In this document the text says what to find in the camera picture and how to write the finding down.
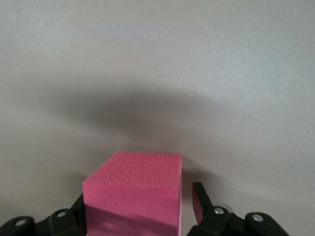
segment screw head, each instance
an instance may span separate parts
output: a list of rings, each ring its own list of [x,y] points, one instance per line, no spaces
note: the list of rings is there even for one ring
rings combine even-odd
[[[24,225],[26,223],[26,220],[22,219],[22,220],[19,220],[18,222],[15,223],[15,226],[21,226],[21,225]]]
[[[252,215],[252,218],[254,219],[254,221],[257,221],[257,222],[262,222],[264,220],[264,218],[262,218],[262,216],[258,214]]]
[[[64,217],[65,216],[65,211],[61,211],[57,214],[57,217],[60,218],[60,217]]]
[[[224,214],[224,210],[222,208],[220,208],[220,207],[216,207],[215,208],[215,213],[217,215],[222,215],[222,214]]]

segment foam cube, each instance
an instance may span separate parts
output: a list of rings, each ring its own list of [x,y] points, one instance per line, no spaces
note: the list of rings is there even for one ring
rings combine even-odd
[[[83,182],[89,236],[178,236],[179,154],[118,152]]]

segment white backdrop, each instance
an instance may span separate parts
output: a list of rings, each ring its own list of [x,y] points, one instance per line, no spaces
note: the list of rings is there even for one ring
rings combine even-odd
[[[0,224],[149,151],[184,156],[182,235],[194,180],[313,235],[314,38],[312,0],[1,0]]]

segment pink foam block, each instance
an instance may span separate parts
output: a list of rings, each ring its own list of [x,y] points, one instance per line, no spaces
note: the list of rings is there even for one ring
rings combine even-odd
[[[89,236],[178,236],[178,154],[114,154],[83,182]]]

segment textured foam top surface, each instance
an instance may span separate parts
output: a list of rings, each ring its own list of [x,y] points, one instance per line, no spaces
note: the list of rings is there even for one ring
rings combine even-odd
[[[118,152],[85,182],[150,188],[178,188],[182,157],[179,154]]]

